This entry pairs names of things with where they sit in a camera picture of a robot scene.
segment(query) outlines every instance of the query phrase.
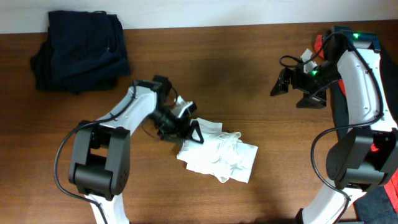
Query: white napkin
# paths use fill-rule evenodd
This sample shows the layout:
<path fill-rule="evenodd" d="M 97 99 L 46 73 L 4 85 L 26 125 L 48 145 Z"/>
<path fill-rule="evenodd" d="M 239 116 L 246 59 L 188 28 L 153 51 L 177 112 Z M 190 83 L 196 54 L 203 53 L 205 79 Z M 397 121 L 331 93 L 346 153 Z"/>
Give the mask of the white napkin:
<path fill-rule="evenodd" d="M 185 161 L 188 170 L 211 174 L 221 183 L 229 178 L 248 183 L 258 147 L 239 140 L 239 132 L 222 132 L 222 123 L 201 118 L 196 120 L 205 142 L 199 144 L 186 140 L 177 159 Z M 199 139 L 198 134 L 194 132 L 192 138 Z"/>

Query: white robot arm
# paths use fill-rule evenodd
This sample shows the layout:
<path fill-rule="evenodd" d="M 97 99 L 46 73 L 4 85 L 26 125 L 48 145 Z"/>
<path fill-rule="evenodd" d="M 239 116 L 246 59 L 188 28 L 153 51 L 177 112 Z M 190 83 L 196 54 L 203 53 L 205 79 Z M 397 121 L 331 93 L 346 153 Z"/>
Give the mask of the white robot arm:
<path fill-rule="evenodd" d="M 315 139 L 312 162 L 324 186 L 314 201 L 299 211 L 296 223 L 336 223 L 348 206 L 386 184 L 398 168 L 397 124 L 384 95 L 377 36 L 334 26 L 324 35 L 323 45 L 324 64 L 311 62 L 318 53 L 298 66 L 281 63 L 286 68 L 271 91 L 271 96 L 287 93 L 291 83 L 304 92 L 298 108 L 323 108 L 329 84 L 342 79 L 346 90 L 349 125 L 345 129 L 349 132 L 328 153 L 327 180 L 317 171 L 313 150 L 324 134 L 343 127 L 326 130 Z M 379 151 L 372 152 L 372 145 Z"/>
<path fill-rule="evenodd" d="M 76 133 L 69 181 L 84 198 L 67 192 L 59 184 L 57 161 L 66 140 L 60 146 L 54 164 L 55 182 L 62 192 L 91 202 L 97 223 L 129 223 L 122 191 L 130 171 L 130 136 L 146 117 L 154 121 L 161 139 L 204 142 L 198 122 L 190 122 L 197 110 L 194 102 L 173 105 L 173 108 L 164 105 L 171 89 L 169 80 L 161 76 L 155 76 L 152 81 L 134 81 L 111 112 L 94 122 L 82 121 L 65 138 Z M 192 138 L 194 131 L 199 139 Z M 92 153 L 101 147 L 108 149 L 106 157 Z"/>

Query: folded dark cloth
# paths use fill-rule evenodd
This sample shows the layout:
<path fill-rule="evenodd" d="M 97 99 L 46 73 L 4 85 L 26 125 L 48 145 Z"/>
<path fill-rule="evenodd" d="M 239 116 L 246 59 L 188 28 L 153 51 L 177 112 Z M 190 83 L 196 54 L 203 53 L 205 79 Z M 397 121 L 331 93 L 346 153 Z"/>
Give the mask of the folded dark cloth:
<path fill-rule="evenodd" d="M 101 12 L 49 12 L 47 41 L 30 60 L 36 89 L 108 90 L 116 77 L 131 73 L 123 28 L 116 15 Z"/>
<path fill-rule="evenodd" d="M 383 187 L 378 187 L 357 200 L 355 208 L 358 218 L 365 224 L 398 223 L 398 215 Z"/>

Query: white wall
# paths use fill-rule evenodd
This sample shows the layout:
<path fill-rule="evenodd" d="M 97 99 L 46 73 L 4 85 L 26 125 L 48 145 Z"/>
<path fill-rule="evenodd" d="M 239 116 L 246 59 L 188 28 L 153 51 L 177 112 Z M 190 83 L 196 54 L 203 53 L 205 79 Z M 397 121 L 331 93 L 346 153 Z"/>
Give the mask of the white wall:
<path fill-rule="evenodd" d="M 0 33 L 45 32 L 58 9 L 104 10 L 125 29 L 398 19 L 398 0 L 0 0 Z"/>

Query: wooden table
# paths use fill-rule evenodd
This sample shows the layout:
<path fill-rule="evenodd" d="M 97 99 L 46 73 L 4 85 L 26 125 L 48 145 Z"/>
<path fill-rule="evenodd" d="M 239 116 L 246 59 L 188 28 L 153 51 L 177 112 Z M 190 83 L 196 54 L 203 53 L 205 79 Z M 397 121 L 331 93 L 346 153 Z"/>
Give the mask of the wooden table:
<path fill-rule="evenodd" d="M 343 22 L 379 34 L 398 59 L 398 21 Z M 130 77 L 111 91 L 80 95 L 35 90 L 29 58 L 46 34 L 0 35 L 0 221 L 1 223 L 94 223 L 91 207 L 59 191 L 53 181 L 55 152 L 66 133 L 83 119 L 107 113 L 133 79 L 168 76 L 198 116 L 222 122 L 228 132 L 257 145 L 248 184 L 185 170 L 178 146 L 155 141 L 138 129 L 131 139 L 131 171 L 123 192 L 133 223 L 237 223 L 256 218 L 293 218 L 320 190 L 310 164 L 314 137 L 333 126 L 331 109 L 298 110 L 300 91 L 271 98 L 282 67 L 278 59 L 299 57 L 315 34 L 332 23 L 188 29 L 126 30 Z M 324 172 L 336 135 L 325 136 L 316 153 Z M 72 142 L 59 163 L 67 181 Z M 350 208 L 345 218 L 355 218 Z"/>

